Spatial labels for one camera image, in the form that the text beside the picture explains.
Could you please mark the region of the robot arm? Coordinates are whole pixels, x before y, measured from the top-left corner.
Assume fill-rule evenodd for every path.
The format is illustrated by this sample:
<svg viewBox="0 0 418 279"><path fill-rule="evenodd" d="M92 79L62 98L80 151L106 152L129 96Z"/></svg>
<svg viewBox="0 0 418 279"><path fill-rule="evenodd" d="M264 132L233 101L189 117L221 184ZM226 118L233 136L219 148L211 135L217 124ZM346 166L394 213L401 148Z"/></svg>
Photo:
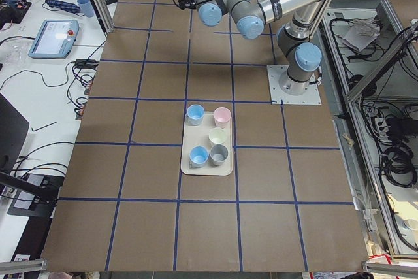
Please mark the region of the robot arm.
<svg viewBox="0 0 418 279"><path fill-rule="evenodd" d="M196 10L204 25L214 27L228 14L245 39L255 39L265 26L292 14L290 22L277 33L277 43L288 60L280 76L280 89L294 96L303 95L318 70L322 53L310 42L314 24L321 20L331 0L172 0L181 10Z"/></svg>

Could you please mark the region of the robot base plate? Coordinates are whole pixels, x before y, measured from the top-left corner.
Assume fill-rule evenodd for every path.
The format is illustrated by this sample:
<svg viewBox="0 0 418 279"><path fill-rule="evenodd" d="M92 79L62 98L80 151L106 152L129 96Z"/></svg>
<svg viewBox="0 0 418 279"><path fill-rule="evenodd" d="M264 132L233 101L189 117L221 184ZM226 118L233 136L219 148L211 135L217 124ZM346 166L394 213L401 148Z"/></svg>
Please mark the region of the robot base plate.
<svg viewBox="0 0 418 279"><path fill-rule="evenodd" d="M314 72L309 82L295 82L287 65L267 65L271 103L274 105L321 105L319 86Z"/></svg>

